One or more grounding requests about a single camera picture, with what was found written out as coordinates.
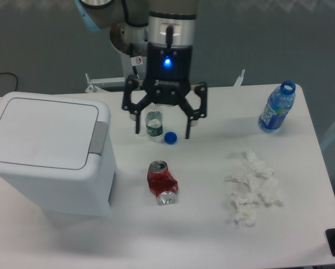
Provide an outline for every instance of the white tissue paper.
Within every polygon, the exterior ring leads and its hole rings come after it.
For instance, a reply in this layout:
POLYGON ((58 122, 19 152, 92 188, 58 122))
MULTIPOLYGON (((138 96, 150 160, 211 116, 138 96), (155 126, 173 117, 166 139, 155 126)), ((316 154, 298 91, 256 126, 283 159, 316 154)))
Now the white tissue paper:
POLYGON ((279 182, 274 177, 267 179, 262 184, 260 194, 265 204, 271 205, 282 201, 278 185, 279 182))
POLYGON ((249 192, 233 192, 236 204, 236 223, 238 226, 253 226, 256 222, 256 206, 263 201, 265 206, 282 203, 279 182, 265 161, 259 160, 250 149, 246 150, 248 166, 252 171, 231 175, 227 181, 235 181, 248 186, 249 192))
POLYGON ((255 172, 256 177, 262 177, 268 179, 273 174, 273 169, 267 167, 265 161, 261 161, 257 158, 256 154, 251 150, 246 150, 246 157, 248 165, 252 171, 255 172))
POLYGON ((256 222, 256 209, 254 205, 238 207, 236 210, 236 222, 239 226, 253 226, 256 222))

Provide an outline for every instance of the crushed soda can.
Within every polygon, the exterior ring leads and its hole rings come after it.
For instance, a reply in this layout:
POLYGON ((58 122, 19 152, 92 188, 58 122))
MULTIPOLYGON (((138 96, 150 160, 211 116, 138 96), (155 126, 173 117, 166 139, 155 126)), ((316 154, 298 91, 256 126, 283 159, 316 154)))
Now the crushed soda can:
POLYGON ((150 190, 155 193, 159 205, 170 205, 176 202, 178 183, 168 171, 165 161, 153 161, 147 173, 150 190))

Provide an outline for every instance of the blue led light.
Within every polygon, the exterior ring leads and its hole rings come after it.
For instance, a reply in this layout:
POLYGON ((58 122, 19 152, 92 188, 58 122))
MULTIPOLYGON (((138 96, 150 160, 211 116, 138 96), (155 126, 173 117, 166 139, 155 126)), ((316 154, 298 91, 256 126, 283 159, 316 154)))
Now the blue led light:
POLYGON ((168 57, 166 57, 165 61, 163 62, 163 66, 168 68, 168 67, 171 67, 171 65, 172 65, 171 60, 168 57))

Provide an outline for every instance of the plastic water bottle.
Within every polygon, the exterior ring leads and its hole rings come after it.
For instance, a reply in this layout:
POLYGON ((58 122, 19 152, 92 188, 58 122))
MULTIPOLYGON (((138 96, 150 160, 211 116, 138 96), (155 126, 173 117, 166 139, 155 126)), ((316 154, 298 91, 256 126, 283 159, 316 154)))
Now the plastic water bottle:
POLYGON ((279 129, 284 118, 293 106, 296 97, 295 90, 295 83, 289 80, 274 89, 258 120, 262 130, 267 133, 272 133, 279 129))
POLYGON ((146 108, 146 132, 153 140, 162 138, 162 109, 159 105, 151 103, 146 108))

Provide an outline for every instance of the blue bottle cap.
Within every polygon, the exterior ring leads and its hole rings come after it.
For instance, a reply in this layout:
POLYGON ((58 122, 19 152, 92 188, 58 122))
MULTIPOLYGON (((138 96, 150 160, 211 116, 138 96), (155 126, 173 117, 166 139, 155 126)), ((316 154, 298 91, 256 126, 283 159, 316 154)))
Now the blue bottle cap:
POLYGON ((281 84, 281 92, 286 95, 291 95, 296 90, 296 84, 293 81, 286 80, 281 84))
POLYGON ((176 144, 177 142, 177 135, 174 132, 167 132, 165 133, 165 142, 169 145, 176 144))

